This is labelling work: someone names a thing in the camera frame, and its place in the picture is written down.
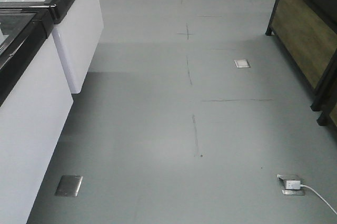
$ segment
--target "epoxy floor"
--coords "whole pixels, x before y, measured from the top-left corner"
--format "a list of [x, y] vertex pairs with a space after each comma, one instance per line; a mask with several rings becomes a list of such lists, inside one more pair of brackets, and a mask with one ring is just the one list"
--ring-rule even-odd
[[[264, 35], [274, 1], [101, 0], [105, 29], [28, 223], [336, 223], [276, 178], [337, 207], [336, 141]], [[65, 174], [84, 176], [77, 198], [54, 196]]]

